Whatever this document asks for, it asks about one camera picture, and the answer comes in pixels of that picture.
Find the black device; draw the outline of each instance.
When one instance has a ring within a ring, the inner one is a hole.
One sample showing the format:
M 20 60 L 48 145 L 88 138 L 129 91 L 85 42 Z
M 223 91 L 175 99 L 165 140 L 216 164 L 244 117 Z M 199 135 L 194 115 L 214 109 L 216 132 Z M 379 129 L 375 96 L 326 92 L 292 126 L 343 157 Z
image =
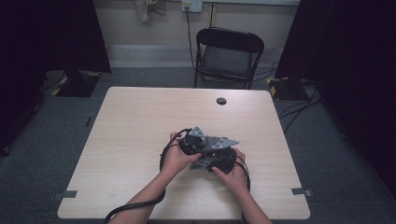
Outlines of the black device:
M 206 168 L 213 172 L 212 167 L 215 166 L 225 174 L 230 173 L 235 165 L 236 153 L 231 146 L 238 143 L 226 137 L 207 136 L 199 127 L 190 129 L 179 141 L 181 150 L 187 155 L 202 153 L 191 169 Z
M 211 137 L 206 136 L 199 127 L 193 129 L 184 129 L 178 132 L 163 149 L 163 153 L 160 157 L 160 171 L 163 168 L 163 162 L 165 160 L 166 153 L 169 148 L 174 146 L 172 143 L 182 134 L 186 135 L 180 139 L 179 145 L 181 150 L 187 155 L 193 155 L 197 153 L 202 153 L 201 158 L 194 162 L 191 169 L 206 168 L 209 172 L 212 172 L 212 167 L 218 167 L 222 172 L 228 174 L 233 169 L 235 165 L 242 167 L 247 178 L 247 189 L 250 190 L 250 177 L 248 174 L 248 167 L 245 162 L 239 163 L 236 161 L 236 153 L 231 148 L 231 146 L 238 144 L 238 141 L 228 139 L 226 137 Z M 136 209 L 140 207 L 151 206 L 156 203 L 160 203 L 165 197 L 166 190 L 161 193 L 161 195 L 154 200 L 142 202 L 142 203 L 129 203 L 118 208 L 113 209 L 105 217 L 104 223 L 108 221 L 118 212 Z

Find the table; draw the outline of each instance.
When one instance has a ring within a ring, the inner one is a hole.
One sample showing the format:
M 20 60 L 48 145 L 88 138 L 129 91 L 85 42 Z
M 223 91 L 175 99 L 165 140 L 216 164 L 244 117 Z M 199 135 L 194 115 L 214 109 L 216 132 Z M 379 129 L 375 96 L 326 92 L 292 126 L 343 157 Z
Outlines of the table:
M 223 97 L 226 105 L 217 104 Z M 240 143 L 251 193 L 271 219 L 306 219 L 310 211 L 267 91 L 113 87 L 106 94 L 67 190 L 60 218 L 104 218 L 159 172 L 172 132 L 198 125 Z M 240 219 L 232 194 L 207 170 L 182 171 L 152 219 Z

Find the hand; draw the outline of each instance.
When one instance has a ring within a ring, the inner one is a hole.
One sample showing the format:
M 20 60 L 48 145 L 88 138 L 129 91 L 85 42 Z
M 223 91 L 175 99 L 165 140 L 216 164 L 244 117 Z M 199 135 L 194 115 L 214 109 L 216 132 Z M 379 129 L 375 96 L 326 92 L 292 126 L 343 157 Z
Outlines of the hand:
M 238 148 L 233 148 L 236 153 L 236 161 L 244 164 L 245 154 L 239 151 Z M 219 168 L 213 167 L 213 172 L 219 176 L 227 188 L 236 193 L 240 189 L 247 189 L 247 180 L 245 171 L 239 165 L 235 164 L 230 173 L 224 174 Z
M 170 139 L 175 137 L 177 133 L 171 133 Z M 163 162 L 163 171 L 169 172 L 171 175 L 177 175 L 180 171 L 184 170 L 186 166 L 193 162 L 198 161 L 201 158 L 201 153 L 194 155 L 186 155 L 178 145 L 179 139 L 175 139 L 166 153 L 165 160 Z

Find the wire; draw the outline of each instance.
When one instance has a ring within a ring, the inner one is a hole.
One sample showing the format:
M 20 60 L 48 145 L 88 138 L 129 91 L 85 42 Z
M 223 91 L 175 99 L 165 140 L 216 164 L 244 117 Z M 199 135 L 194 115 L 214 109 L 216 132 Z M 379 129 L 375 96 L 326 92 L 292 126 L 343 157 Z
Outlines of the wire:
M 173 146 L 177 146 L 177 145 L 172 145 L 172 143 L 173 143 L 182 133 L 184 133 L 184 132 L 187 133 L 187 132 L 189 132 L 190 130 L 191 130 L 191 129 L 184 129 L 184 130 L 178 132 L 178 133 L 169 141 L 169 143 L 166 145 L 166 147 L 163 149 L 163 153 L 161 154 L 161 158 L 160 158 L 160 171 L 161 171 L 161 169 L 163 168 L 163 162 L 164 162 L 166 153 L 168 152 L 169 148 L 170 148 L 170 147 L 173 147 Z M 228 160 L 228 161 L 232 161 L 231 159 L 229 159 L 229 158 L 227 158 L 227 157 L 222 157 L 222 158 L 225 159 L 225 160 Z M 250 177 L 249 177 L 249 173 L 248 173 L 248 166 L 247 166 L 247 164 L 245 163 L 245 161 L 244 161 L 242 158 L 240 158 L 240 157 L 238 157 L 238 158 L 241 159 L 241 161 L 243 162 L 243 164 L 240 163 L 240 162 L 238 162 L 238 161 L 232 161 L 232 162 L 234 162 L 235 164 L 237 164 L 238 166 L 240 166 L 240 167 L 244 170 L 244 172 L 245 172 L 245 174 L 246 174 L 246 179 L 247 179 L 247 189 L 250 191 Z M 125 205 L 123 205 L 123 206 L 120 206 L 120 207 L 118 207 L 118 208 L 116 208 L 116 209 L 113 209 L 113 210 L 112 210 L 110 213 L 108 213 L 108 215 L 105 217 L 104 223 L 107 224 L 108 221 L 109 221 L 114 215 L 116 215 L 116 214 L 119 213 L 119 212 L 126 211 L 126 210 L 131 210 L 131 209 L 136 209 L 136 208 L 140 208 L 140 207 L 152 206 L 152 205 L 155 205 L 155 204 L 157 204 L 157 203 L 160 203 L 160 202 L 163 200 L 163 198 L 165 197 L 165 192 L 166 192 L 166 189 L 161 193 L 161 195 L 160 195 L 158 198 L 156 198 L 156 199 L 154 199 L 154 200 L 151 200 L 151 201 L 142 202 L 142 203 L 129 203 L 129 204 L 125 204 Z
M 166 147 L 163 149 L 163 153 L 161 154 L 161 158 L 160 158 L 160 171 L 163 168 L 163 161 L 165 159 L 165 155 L 168 152 L 169 148 L 174 146 L 172 145 L 172 143 L 175 141 L 175 139 L 177 139 L 177 137 L 184 133 L 184 132 L 188 132 L 190 129 L 184 129 L 182 131 L 180 131 L 178 134 L 176 134 L 170 141 L 169 143 L 166 145 Z M 140 207 L 147 207 L 147 206 L 152 206 L 154 204 L 160 203 L 163 198 L 165 197 L 165 193 L 166 193 L 166 189 L 161 193 L 161 195 L 151 201 L 147 201 L 147 202 L 142 202 L 142 203 L 129 203 L 129 204 L 125 204 L 123 206 L 120 206 L 116 209 L 113 209 L 110 213 L 108 213 L 108 215 L 105 217 L 105 221 L 104 223 L 107 224 L 108 221 L 117 213 L 122 212 L 122 211 L 126 211 L 126 210 L 131 210 L 131 209 L 136 209 L 136 208 L 140 208 Z
M 265 73 L 270 73 L 270 74 L 268 74 L 265 77 L 260 77 L 260 78 L 254 79 L 252 82 L 257 82 L 257 81 L 266 79 L 267 77 L 271 76 L 274 71 L 276 71 L 276 68 L 275 69 L 272 68 L 272 69 L 270 69 L 268 71 L 265 71 L 265 72 L 256 73 L 256 74 L 254 74 L 255 76 L 256 75 L 262 75 L 262 74 L 265 74 Z M 228 84 L 228 83 L 231 83 L 231 84 L 234 84 L 234 83 L 245 83 L 245 81 L 231 81 L 231 80 L 226 81 L 226 80 L 223 80 L 222 78 L 209 78 L 208 79 L 207 77 L 205 78 L 205 81 L 214 82 L 214 83 L 226 83 L 226 84 Z
M 318 85 L 315 87 L 314 93 L 312 93 L 311 97 L 308 99 L 308 101 L 306 102 L 306 104 L 305 104 L 302 108 L 300 108 L 300 109 L 298 109 L 298 110 L 295 110 L 295 111 L 292 111 L 292 112 L 290 112 L 290 113 L 288 113 L 288 114 L 286 114 L 286 115 L 284 115 L 284 116 L 279 117 L 279 119 L 282 119 L 282 118 L 285 118 L 287 115 L 290 115 L 290 114 L 292 114 L 292 113 L 297 113 L 297 114 L 293 117 L 293 119 L 289 122 L 288 126 L 286 126 L 285 130 L 283 131 L 283 134 L 285 134 L 285 133 L 288 131 L 290 125 L 297 119 L 297 117 L 301 114 L 301 112 L 303 112 L 303 110 L 305 110 L 305 109 L 308 108 L 309 106 L 315 105 L 315 104 L 317 104 L 318 102 L 320 102 L 320 98 L 319 98 L 319 99 L 318 99 L 316 102 L 314 102 L 312 105 L 309 104 L 309 103 L 311 103 L 311 101 L 314 99 L 315 93 L 317 92 L 317 90 L 318 90 Z
M 47 89 L 53 87 L 56 83 L 58 83 L 62 79 L 62 77 L 64 77 L 64 72 L 62 73 L 62 75 L 54 83 L 50 84 L 48 87 L 44 87 L 40 91 L 46 91 Z
M 212 7 L 210 8 L 210 24 L 209 27 L 212 27 L 212 21 L 213 21 L 213 7 L 215 3 L 212 2 Z
M 271 69 L 270 69 L 270 70 L 265 71 L 265 72 L 256 73 L 256 74 L 254 74 L 254 75 L 260 75 L 260 74 L 269 73 L 269 72 L 272 74 L 272 73 L 276 70 L 276 68 L 274 68 L 274 67 L 275 67 L 275 65 L 276 65 L 277 63 L 279 63 L 279 62 L 273 63 L 273 64 L 271 65 Z
M 194 60 L 192 58 L 192 43 L 191 43 L 191 32 L 190 32 L 190 9 L 188 7 L 184 7 L 186 11 L 186 17 L 187 17 L 187 26 L 189 27 L 189 46 L 190 46 L 190 57 L 191 57 L 191 64 L 192 68 L 195 70 L 194 66 Z
M 297 103 L 297 104 L 294 104 L 294 105 L 290 105 L 290 106 L 284 108 L 284 109 L 282 110 L 282 112 L 278 115 L 279 118 L 281 119 L 283 113 L 285 113 L 287 110 L 291 109 L 292 107 L 295 107 L 295 106 L 298 106 L 298 105 L 303 105 L 303 104 L 304 104 L 304 102 L 300 102 L 300 103 Z

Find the baseboard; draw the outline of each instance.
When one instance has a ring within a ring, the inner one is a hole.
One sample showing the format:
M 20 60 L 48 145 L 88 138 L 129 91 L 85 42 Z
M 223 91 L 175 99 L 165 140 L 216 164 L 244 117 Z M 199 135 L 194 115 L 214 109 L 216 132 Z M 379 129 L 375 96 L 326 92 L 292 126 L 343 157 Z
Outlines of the baseboard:
M 185 46 L 108 45 L 110 66 L 117 67 L 188 67 L 190 48 Z M 259 67 L 271 67 L 278 62 L 283 49 L 265 49 Z M 196 48 L 192 48 L 195 61 Z

